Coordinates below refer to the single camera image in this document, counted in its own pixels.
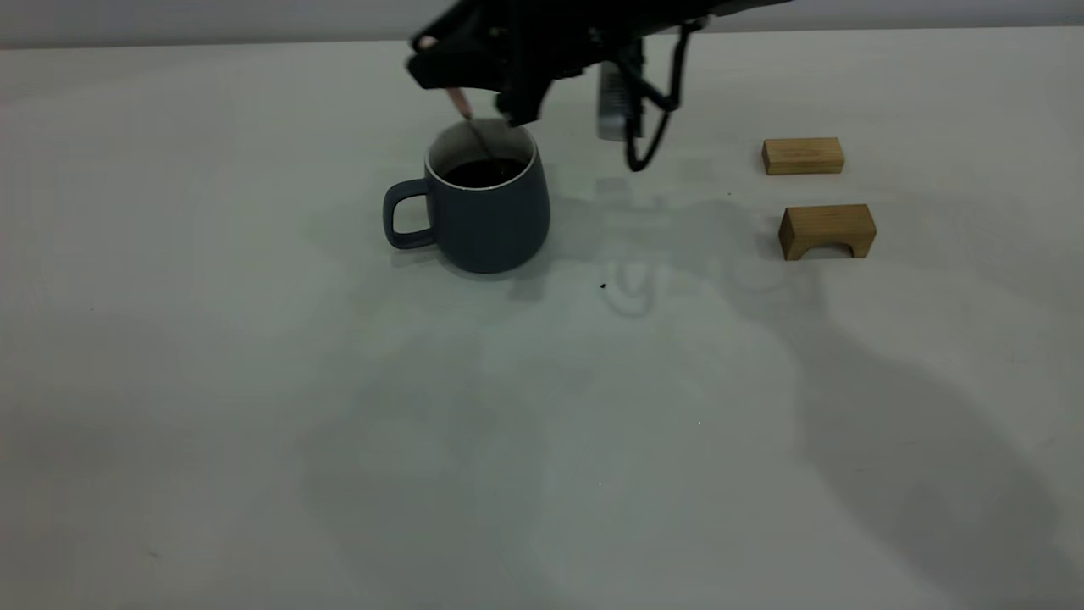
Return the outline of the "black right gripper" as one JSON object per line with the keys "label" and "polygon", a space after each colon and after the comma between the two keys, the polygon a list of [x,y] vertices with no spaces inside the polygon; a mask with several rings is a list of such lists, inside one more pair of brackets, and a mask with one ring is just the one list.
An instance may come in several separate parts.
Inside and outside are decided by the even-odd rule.
{"label": "black right gripper", "polygon": [[[480,17],[441,17],[412,40],[406,73],[423,89],[499,92],[509,127],[533,124],[550,78],[616,47],[702,20],[712,1],[483,1]],[[538,76],[514,76],[514,74]]]}

